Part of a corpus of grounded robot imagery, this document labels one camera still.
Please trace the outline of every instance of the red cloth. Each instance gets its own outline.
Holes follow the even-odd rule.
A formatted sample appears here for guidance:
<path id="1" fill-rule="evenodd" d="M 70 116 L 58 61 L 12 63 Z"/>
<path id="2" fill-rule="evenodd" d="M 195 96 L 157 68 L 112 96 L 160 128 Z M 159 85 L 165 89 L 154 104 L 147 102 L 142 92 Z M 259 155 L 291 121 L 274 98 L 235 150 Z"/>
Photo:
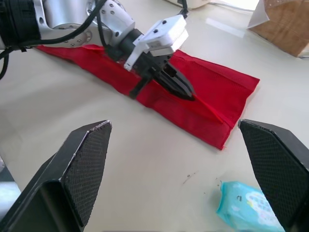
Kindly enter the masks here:
<path id="1" fill-rule="evenodd" d="M 125 95 L 140 80 L 110 60 L 100 47 L 40 46 L 39 49 L 73 61 Z M 191 57 L 181 51 L 174 54 L 171 63 L 191 82 L 196 91 L 196 100 L 181 100 L 155 81 L 142 90 L 137 100 L 208 144 L 223 149 L 259 79 Z"/>

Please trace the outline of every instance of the blue plastic package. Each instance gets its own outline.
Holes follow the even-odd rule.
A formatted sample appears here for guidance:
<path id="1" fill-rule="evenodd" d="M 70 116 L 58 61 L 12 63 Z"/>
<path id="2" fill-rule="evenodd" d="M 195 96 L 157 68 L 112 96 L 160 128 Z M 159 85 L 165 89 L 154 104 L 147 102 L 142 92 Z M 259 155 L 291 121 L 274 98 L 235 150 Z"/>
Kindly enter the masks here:
<path id="1" fill-rule="evenodd" d="M 266 197 L 240 182 L 222 183 L 218 216 L 236 231 L 284 232 Z"/>

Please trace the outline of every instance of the table surface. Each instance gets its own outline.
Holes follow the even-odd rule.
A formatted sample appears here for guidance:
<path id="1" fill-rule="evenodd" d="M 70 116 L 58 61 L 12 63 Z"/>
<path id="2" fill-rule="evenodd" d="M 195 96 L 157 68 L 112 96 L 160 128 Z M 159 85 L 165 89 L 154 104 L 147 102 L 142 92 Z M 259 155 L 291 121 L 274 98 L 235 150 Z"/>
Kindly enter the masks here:
<path id="1" fill-rule="evenodd" d="M 179 11 L 162 0 L 121 2 L 143 32 Z M 242 118 L 290 129 L 309 145 L 308 61 L 246 31 L 250 17 L 194 10 L 182 51 L 260 78 Z M 0 154 L 21 189 L 72 130 L 104 119 L 113 131 L 86 232 L 229 231 L 215 213 L 220 181 L 258 187 L 237 128 L 219 151 L 73 64 L 35 50 L 11 55 L 0 82 Z"/>

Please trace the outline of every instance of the black robot arm segment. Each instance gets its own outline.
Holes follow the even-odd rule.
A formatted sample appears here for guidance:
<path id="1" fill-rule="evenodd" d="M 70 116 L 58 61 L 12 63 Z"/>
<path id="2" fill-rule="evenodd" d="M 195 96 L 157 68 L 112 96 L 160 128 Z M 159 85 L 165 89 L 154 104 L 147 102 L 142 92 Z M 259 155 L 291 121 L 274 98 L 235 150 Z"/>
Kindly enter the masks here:
<path id="1" fill-rule="evenodd" d="M 179 15 L 156 22 L 143 35 L 117 0 L 0 0 L 0 49 L 5 49 L 0 54 L 5 58 L 0 79 L 12 51 L 25 52 L 38 45 L 75 48 L 95 44 L 104 46 L 115 61 L 126 60 L 125 69 L 140 75 L 132 98 L 154 79 L 170 93 L 194 100 L 188 80 L 169 64 L 188 37 L 186 0 L 183 6 Z"/>

